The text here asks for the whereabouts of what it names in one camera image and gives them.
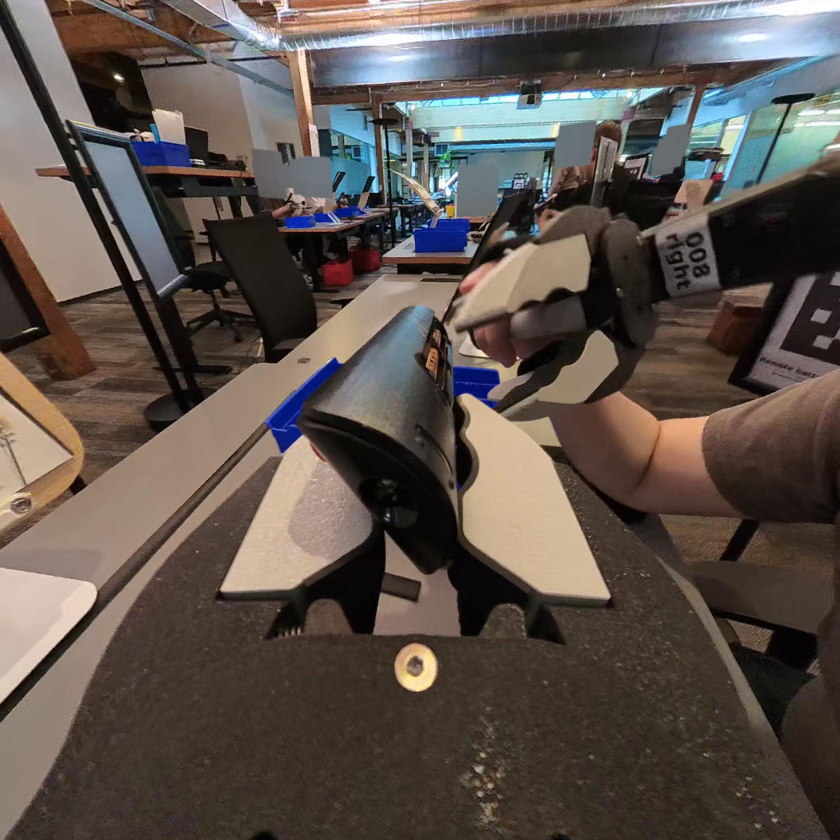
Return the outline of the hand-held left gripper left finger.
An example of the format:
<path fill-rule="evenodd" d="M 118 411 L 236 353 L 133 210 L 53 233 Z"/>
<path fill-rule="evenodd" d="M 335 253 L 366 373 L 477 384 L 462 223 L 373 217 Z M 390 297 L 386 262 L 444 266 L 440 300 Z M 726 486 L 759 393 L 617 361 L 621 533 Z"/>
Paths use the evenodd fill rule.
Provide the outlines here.
<path fill-rule="evenodd" d="M 284 454 L 220 584 L 226 601 L 283 602 L 306 621 L 338 604 L 351 632 L 372 634 L 384 578 L 384 533 L 331 465 Z"/>

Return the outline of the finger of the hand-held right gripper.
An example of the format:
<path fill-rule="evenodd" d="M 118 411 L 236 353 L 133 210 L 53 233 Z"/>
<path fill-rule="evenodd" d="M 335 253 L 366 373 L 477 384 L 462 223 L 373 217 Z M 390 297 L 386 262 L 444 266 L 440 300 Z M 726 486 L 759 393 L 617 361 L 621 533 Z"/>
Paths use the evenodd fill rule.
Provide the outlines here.
<path fill-rule="evenodd" d="M 529 242 L 508 252 L 466 294 L 452 318 L 456 331 L 514 316 L 552 295 L 578 295 L 589 286 L 592 255 L 587 239 L 574 235 Z"/>
<path fill-rule="evenodd" d="M 620 371 L 622 345 L 601 330 L 580 332 L 551 342 L 526 360 L 517 373 L 490 390 L 498 411 L 553 411 L 596 399 Z"/>

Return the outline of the orange black battery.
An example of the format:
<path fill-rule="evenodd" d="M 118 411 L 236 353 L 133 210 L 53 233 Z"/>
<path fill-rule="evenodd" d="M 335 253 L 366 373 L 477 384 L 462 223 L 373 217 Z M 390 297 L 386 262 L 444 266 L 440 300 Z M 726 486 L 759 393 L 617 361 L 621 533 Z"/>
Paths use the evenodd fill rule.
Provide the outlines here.
<path fill-rule="evenodd" d="M 450 345 L 443 327 L 433 327 L 428 334 L 423 352 L 423 367 L 440 391 L 451 390 Z"/>

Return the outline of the black remote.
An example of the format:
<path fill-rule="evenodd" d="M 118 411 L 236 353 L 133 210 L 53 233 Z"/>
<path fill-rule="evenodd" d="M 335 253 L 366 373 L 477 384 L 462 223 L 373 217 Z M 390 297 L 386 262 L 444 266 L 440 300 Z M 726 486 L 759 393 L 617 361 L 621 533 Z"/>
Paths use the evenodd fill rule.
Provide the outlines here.
<path fill-rule="evenodd" d="M 425 306 L 400 310 L 303 403 L 303 436 L 423 574 L 458 555 L 457 455 L 463 415 L 423 365 L 444 324 Z"/>

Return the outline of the person's right forearm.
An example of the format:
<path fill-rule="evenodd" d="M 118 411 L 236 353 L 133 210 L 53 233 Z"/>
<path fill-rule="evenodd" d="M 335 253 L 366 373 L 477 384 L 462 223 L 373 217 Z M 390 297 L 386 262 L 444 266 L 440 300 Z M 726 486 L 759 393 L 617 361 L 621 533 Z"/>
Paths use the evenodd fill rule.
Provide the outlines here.
<path fill-rule="evenodd" d="M 596 489 L 657 515 L 738 518 L 710 478 L 708 417 L 659 421 L 625 395 L 558 406 L 549 417 L 564 454 Z"/>

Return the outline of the blue storage box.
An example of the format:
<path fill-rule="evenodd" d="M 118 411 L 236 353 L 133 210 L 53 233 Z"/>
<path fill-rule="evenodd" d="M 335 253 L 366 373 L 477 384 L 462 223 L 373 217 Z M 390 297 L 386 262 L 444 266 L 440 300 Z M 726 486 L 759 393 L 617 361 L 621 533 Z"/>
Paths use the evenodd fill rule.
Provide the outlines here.
<path fill-rule="evenodd" d="M 416 254 L 455 254 L 466 250 L 470 221 L 466 217 L 438 217 L 413 234 Z"/>
<path fill-rule="evenodd" d="M 131 141 L 131 146 L 142 167 L 192 167 L 190 151 L 183 143 Z"/>

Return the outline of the black framed marker sign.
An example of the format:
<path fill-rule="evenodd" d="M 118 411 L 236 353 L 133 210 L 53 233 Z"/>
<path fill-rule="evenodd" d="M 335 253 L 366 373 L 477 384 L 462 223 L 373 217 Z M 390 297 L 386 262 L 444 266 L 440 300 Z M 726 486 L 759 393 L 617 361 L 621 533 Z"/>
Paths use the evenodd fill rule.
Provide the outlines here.
<path fill-rule="evenodd" d="M 758 396 L 839 367 L 839 273 L 773 283 L 758 326 L 728 378 Z"/>

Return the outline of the blue plastic bin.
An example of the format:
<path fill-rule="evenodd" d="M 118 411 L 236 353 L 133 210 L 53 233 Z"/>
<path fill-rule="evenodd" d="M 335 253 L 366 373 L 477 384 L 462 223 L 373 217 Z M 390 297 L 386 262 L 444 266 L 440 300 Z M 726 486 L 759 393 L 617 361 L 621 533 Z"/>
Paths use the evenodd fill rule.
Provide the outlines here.
<path fill-rule="evenodd" d="M 318 368 L 296 391 L 289 394 L 278 408 L 269 415 L 265 425 L 276 441 L 279 451 L 285 454 L 301 436 L 298 418 L 303 403 L 324 382 L 342 366 L 336 358 L 331 358 Z M 472 395 L 490 408 L 497 402 L 490 399 L 490 391 L 501 383 L 500 373 L 489 367 L 455 365 L 453 367 L 452 391 L 454 396 Z"/>

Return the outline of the person's grey shirt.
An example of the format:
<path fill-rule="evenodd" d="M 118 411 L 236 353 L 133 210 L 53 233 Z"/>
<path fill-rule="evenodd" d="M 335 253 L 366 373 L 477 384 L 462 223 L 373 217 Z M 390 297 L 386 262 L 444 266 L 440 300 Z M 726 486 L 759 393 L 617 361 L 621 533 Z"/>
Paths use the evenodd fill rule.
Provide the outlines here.
<path fill-rule="evenodd" d="M 838 372 L 710 416 L 702 454 L 728 504 L 758 522 L 833 527 L 833 603 L 818 626 L 818 677 L 735 646 L 733 655 L 826 833 L 838 838 Z"/>

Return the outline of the black office chair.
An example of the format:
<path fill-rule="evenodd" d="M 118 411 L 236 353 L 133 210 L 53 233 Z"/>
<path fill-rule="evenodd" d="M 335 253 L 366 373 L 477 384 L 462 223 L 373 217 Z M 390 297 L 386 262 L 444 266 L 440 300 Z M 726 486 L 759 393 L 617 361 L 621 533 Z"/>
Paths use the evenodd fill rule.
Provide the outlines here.
<path fill-rule="evenodd" d="M 265 361 L 281 361 L 316 332 L 318 310 L 275 218 L 209 219 L 204 227 L 251 310 Z"/>

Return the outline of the instruction sheet on stand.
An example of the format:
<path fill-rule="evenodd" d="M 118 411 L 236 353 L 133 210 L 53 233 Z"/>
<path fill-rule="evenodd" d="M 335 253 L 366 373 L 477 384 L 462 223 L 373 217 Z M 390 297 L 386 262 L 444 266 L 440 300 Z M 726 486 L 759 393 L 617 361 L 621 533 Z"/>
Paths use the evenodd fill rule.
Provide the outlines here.
<path fill-rule="evenodd" d="M 80 477 L 75 428 L 5 356 L 1 357 L 1 529 L 31 518 Z M 1 701 L 6 703 L 89 614 L 89 581 L 1 569 Z"/>

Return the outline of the black floor sign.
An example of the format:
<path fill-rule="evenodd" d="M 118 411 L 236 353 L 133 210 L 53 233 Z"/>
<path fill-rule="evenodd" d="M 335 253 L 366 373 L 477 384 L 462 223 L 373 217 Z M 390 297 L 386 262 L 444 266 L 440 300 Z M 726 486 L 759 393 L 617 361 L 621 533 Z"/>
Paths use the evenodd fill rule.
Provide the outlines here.
<path fill-rule="evenodd" d="M 1 244 L 1 352 L 25 347 L 49 337 L 24 277 L 8 248 Z"/>

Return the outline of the black display panel stand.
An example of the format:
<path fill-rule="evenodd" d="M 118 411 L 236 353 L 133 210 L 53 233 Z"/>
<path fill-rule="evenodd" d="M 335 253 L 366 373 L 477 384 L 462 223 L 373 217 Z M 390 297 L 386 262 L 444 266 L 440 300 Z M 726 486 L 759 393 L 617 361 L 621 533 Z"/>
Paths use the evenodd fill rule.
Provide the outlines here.
<path fill-rule="evenodd" d="M 179 266 L 174 241 L 165 230 L 161 210 L 131 140 L 124 134 L 82 122 L 67 120 L 66 127 L 161 322 L 170 347 L 164 350 L 191 411 L 210 392 L 197 381 L 192 340 L 174 302 L 175 293 L 186 284 L 186 275 Z M 169 423 L 165 418 L 148 426 L 159 433 L 177 420 Z"/>

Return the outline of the black pole stand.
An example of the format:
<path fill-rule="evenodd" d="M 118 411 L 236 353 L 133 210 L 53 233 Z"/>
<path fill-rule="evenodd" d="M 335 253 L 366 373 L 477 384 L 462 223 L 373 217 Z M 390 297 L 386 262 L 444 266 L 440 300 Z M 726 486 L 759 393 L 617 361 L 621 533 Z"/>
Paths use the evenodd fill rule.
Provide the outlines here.
<path fill-rule="evenodd" d="M 151 425 L 153 421 L 160 422 L 165 418 L 169 423 L 173 423 L 185 413 L 188 413 L 191 407 L 186 400 L 184 390 L 170 363 L 169 356 L 154 326 L 151 315 L 131 276 L 130 268 L 126 264 L 117 240 L 112 234 L 109 222 L 101 210 L 92 187 L 88 183 L 88 176 L 85 175 L 82 165 L 79 162 L 77 151 L 70 141 L 65 126 L 60 120 L 56 106 L 49 95 L 48 88 L 37 69 L 35 60 L 26 46 L 24 37 L 6 1 L 1 2 L 1 26 L 17 66 L 21 70 L 27 87 L 33 96 L 35 105 L 68 169 L 70 179 L 79 193 L 81 202 L 87 210 L 93 227 L 100 238 L 101 244 L 121 282 L 135 317 L 170 388 L 171 393 L 168 396 L 160 397 L 147 405 L 143 411 L 143 416 L 148 425 Z"/>

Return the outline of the silver air duct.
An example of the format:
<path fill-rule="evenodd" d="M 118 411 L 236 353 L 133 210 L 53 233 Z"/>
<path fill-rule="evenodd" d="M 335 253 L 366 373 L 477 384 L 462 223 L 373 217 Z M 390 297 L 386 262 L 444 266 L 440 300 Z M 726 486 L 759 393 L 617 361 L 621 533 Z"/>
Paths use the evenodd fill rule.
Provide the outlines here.
<path fill-rule="evenodd" d="M 261 16 L 232 1 L 164 5 L 223 37 L 274 52 L 838 14 L 838 2 L 828 1 L 268 2 L 273 13 Z"/>

